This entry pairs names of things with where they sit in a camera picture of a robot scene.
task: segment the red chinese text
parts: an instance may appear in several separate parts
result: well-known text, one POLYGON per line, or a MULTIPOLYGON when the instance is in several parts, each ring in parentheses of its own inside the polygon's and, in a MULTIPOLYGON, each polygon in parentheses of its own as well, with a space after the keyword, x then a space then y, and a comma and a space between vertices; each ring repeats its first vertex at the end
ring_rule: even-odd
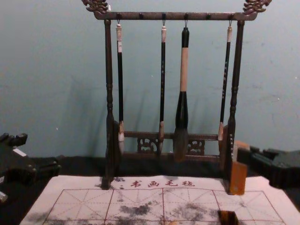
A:
POLYGON ((150 184, 148 184, 148 187, 150 188, 150 187, 153 187, 153 186, 158 186, 159 184, 158 183, 156 183, 155 181, 151 181, 151 183, 150 184))
POLYGON ((169 186, 178 186, 178 184, 173 184, 173 180, 169 180, 166 185, 169 185, 169 186))
POLYGON ((137 180, 136 180, 135 182, 133 182, 133 183, 132 183, 132 185, 131 185, 131 186, 133 186, 133 187, 135 187, 135 188, 136 188, 136 187, 138 187, 138 186, 140 186, 140 185, 141 185, 141 184, 140 184, 140 182, 141 182, 141 181, 137 181, 137 180))
POLYGON ((184 186, 194 187, 194 184, 193 184, 192 182, 190 182, 190 181, 184 181, 182 184, 183 184, 184 186))

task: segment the green wall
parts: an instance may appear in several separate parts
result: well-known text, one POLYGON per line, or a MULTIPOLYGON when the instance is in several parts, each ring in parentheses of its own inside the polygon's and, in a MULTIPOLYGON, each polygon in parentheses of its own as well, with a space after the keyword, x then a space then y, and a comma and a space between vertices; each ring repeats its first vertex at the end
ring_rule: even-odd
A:
MULTIPOLYGON (((242 0, 107 0, 115 11, 242 11, 242 0)), ((299 149, 300 31, 297 0, 274 0, 244 30, 236 139, 299 149)), ((125 128, 158 131, 161 21, 121 21, 125 128)), ((167 21, 165 131, 174 131, 184 22, 167 21)), ((236 37, 236 22, 233 40, 236 37)), ((116 22, 112 22, 113 112, 118 119, 116 22)), ((217 133, 228 22, 189 21, 190 133, 217 133)), ((104 156, 104 24, 81 0, 12 0, 0 8, 0 132, 26 132, 30 156, 104 156)), ((235 41, 232 44, 229 116, 235 41)), ((165 150, 172 142, 165 142, 165 150)), ((216 142, 206 153, 217 154, 216 142)), ((126 140, 127 150, 136 149, 126 140)))

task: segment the white paper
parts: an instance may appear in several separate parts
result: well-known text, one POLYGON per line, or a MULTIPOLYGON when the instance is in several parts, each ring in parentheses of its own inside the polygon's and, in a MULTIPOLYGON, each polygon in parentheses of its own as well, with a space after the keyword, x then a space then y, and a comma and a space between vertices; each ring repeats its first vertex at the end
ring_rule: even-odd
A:
POLYGON ((0 191, 0 202, 5 202, 7 200, 8 196, 0 191))
POLYGON ((118 53, 122 52, 122 41, 118 41, 118 53))
POLYGON ((22 152, 21 150, 19 149, 13 149, 13 151, 17 154, 19 154, 20 156, 24 157, 24 156, 27 156, 24 152, 22 152))
POLYGON ((300 213, 284 191, 263 177, 246 179, 245 194, 228 195, 222 180, 191 177, 52 178, 22 225, 218 224, 218 210, 235 211, 244 225, 297 225, 300 213))

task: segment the wooden post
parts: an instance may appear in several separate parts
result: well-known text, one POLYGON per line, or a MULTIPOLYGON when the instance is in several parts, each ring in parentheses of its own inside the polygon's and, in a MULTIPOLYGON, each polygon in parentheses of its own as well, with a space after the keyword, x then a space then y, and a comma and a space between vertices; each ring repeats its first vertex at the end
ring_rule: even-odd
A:
POLYGON ((230 101, 230 116, 228 120, 228 133, 227 133, 227 143, 226 143, 227 147, 226 147, 225 171, 224 171, 225 172, 224 179, 229 182, 228 185, 231 182, 232 152, 233 152, 234 135, 235 135, 235 111, 236 111, 236 104, 237 104, 237 94, 239 89, 240 62, 241 62, 241 54, 242 54, 244 25, 245 25, 245 21, 238 21, 238 31, 236 37, 233 76, 232 76, 232 96, 230 101))
POLYGON ((105 67, 107 91, 107 117, 106 117, 106 165, 105 175, 102 178, 101 188, 109 189, 114 178, 114 118, 113 118, 113 66, 112 66, 112 41, 111 21, 104 20, 105 25, 105 67))

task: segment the large calligraphy brush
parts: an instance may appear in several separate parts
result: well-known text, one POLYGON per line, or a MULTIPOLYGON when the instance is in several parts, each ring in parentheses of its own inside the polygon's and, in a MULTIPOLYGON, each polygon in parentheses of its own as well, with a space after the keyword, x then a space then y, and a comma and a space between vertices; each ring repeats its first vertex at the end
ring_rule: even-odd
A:
POLYGON ((173 152, 175 162, 183 161, 188 151, 188 40, 187 25, 182 31, 181 41, 181 67, 180 67, 180 93, 175 119, 175 132, 173 138, 173 152))

